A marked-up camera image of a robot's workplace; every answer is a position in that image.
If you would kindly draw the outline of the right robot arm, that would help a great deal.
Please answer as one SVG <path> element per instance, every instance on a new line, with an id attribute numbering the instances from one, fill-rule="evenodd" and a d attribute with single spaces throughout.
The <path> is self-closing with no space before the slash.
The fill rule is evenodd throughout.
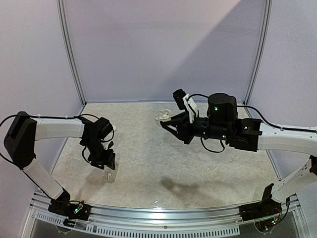
<path id="1" fill-rule="evenodd" d="M 285 179 L 265 188 L 262 201 L 256 206 L 256 212 L 260 216 L 267 216 L 275 209 L 275 204 L 316 182 L 316 127 L 277 125 L 268 122 L 264 117 L 240 119 L 236 98 L 225 93 L 206 97 L 206 117 L 199 116 L 192 94 L 179 89 L 173 93 L 173 98 L 181 113 L 171 116 L 170 110 L 161 110 L 155 121 L 184 144 L 190 144 L 194 137 L 198 137 L 201 141 L 219 140 L 221 146 L 228 145 L 244 151 L 280 150 L 309 155 L 308 160 Z"/>

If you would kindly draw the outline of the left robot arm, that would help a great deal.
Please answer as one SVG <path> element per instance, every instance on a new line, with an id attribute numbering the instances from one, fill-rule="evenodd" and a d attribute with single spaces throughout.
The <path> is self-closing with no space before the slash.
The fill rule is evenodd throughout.
<path id="1" fill-rule="evenodd" d="M 33 116 L 24 111 L 11 115 L 13 122 L 3 144 L 10 156 L 8 161 L 18 167 L 44 194 L 54 201 L 63 215 L 70 215 L 73 203 L 69 193 L 51 176 L 36 158 L 35 143 L 54 138 L 79 138 L 80 145 L 89 151 L 86 161 L 93 167 L 115 170 L 115 153 L 112 140 L 115 132 L 109 120 L 101 117 L 91 121 L 82 115 L 73 117 Z"/>

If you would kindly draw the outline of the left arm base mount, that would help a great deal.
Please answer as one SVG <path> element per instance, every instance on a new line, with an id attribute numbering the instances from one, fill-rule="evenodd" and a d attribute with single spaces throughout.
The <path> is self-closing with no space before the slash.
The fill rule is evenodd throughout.
<path id="1" fill-rule="evenodd" d="M 52 199 L 48 207 L 48 211 L 67 217 L 70 220 L 87 221 L 92 206 L 84 203 L 84 201 L 71 202 L 69 197 L 60 196 L 57 199 Z"/>

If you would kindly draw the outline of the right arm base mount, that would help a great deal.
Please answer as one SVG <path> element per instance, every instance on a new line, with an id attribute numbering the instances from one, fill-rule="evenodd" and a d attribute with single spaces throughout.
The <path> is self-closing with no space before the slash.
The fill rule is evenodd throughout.
<path id="1" fill-rule="evenodd" d="M 261 201 L 239 206 L 239 214 L 243 221 L 263 218 L 278 213 L 278 217 L 272 222 L 275 225 L 286 217 L 289 211 L 290 196 L 284 196 L 287 209 L 285 214 L 282 215 L 282 201 L 274 197 L 273 187 L 274 183 L 265 187 Z"/>

